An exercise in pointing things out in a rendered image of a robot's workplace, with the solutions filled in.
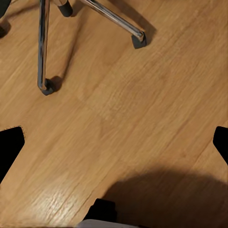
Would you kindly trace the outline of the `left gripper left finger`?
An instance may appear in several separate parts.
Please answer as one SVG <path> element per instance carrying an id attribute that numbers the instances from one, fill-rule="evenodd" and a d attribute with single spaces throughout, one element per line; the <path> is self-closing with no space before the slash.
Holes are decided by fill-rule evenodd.
<path id="1" fill-rule="evenodd" d="M 25 144 L 20 126 L 0 132 L 0 184 Z"/>

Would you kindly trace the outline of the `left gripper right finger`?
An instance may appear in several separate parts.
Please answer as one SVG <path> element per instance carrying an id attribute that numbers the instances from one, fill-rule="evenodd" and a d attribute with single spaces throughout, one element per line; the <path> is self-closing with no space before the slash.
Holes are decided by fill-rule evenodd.
<path id="1" fill-rule="evenodd" d="M 228 165 L 228 128 L 221 126 L 216 127 L 213 144 Z"/>

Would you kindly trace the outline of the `swivel chair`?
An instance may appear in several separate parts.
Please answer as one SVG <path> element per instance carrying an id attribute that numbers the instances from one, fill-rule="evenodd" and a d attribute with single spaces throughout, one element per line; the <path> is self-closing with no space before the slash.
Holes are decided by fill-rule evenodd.
<path id="1" fill-rule="evenodd" d="M 6 13 L 7 8 L 17 0 L 0 0 L 0 19 Z M 116 23 L 132 34 L 134 49 L 142 48 L 147 45 L 147 39 L 143 31 L 139 30 L 128 21 L 124 20 L 107 7 L 99 3 L 97 0 L 80 0 L 86 6 L 92 8 L 97 13 Z M 73 9 L 69 0 L 53 0 L 59 8 L 62 15 L 66 18 L 70 17 Z M 56 86 L 50 79 L 45 78 L 46 72 L 46 55 L 48 41 L 48 25 L 49 25 L 50 0 L 39 0 L 39 28 L 38 28 L 38 88 L 44 95 L 50 95 L 56 90 Z M 0 26 L 0 33 L 4 29 Z"/>

